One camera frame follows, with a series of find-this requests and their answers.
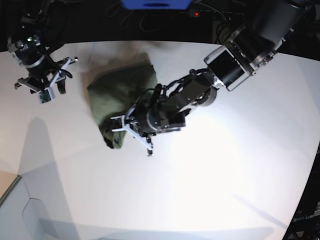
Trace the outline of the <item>green t-shirt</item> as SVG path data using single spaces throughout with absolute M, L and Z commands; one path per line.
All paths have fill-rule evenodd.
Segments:
M 146 89 L 157 84 L 156 71 L 147 53 L 131 59 L 111 59 L 83 74 L 87 102 L 106 146 L 120 149 L 126 132 L 112 132 L 111 117 L 125 114 Z

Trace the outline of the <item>blue box at top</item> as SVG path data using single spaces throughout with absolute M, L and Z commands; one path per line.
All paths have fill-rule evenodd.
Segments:
M 121 0 L 128 10 L 185 10 L 192 0 Z

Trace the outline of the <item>black power strip red light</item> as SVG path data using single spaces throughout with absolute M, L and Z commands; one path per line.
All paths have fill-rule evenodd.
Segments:
M 243 13 L 238 12 L 230 12 L 230 11 L 222 11 L 218 13 L 214 10 L 209 9 L 191 9 L 188 11 L 188 14 L 192 18 L 211 18 L 213 20 L 227 20 L 235 19 L 235 18 L 243 18 Z

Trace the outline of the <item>grey panel at corner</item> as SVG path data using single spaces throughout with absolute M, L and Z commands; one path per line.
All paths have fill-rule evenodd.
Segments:
M 18 176 L 0 198 L 0 238 L 2 240 L 45 240 L 45 229 L 36 200 L 31 199 Z

